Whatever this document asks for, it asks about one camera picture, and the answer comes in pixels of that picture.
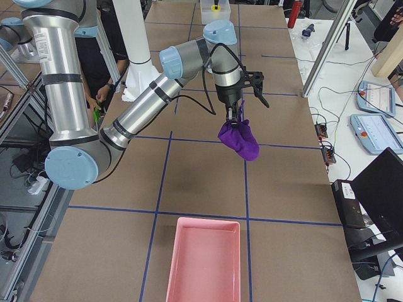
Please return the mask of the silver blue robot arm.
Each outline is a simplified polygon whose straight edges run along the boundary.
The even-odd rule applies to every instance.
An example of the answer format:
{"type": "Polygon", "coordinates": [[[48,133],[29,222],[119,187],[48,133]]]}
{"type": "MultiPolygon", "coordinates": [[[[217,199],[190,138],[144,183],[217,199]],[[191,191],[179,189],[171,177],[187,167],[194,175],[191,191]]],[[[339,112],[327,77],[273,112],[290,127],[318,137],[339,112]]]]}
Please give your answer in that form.
{"type": "Polygon", "coordinates": [[[235,151],[251,136],[241,121],[238,102],[248,79],[237,56],[237,37],[229,20],[207,24],[200,38],[160,53],[162,73],[147,71],[148,83],[135,86],[135,99],[114,122],[99,131],[89,124],[75,33],[96,22],[95,1],[20,1],[23,24],[33,33],[42,82],[54,125],[45,172],[64,189],[95,183],[121,156],[131,139],[149,126],[179,91],[211,69],[227,120],[219,139],[235,151]]]}

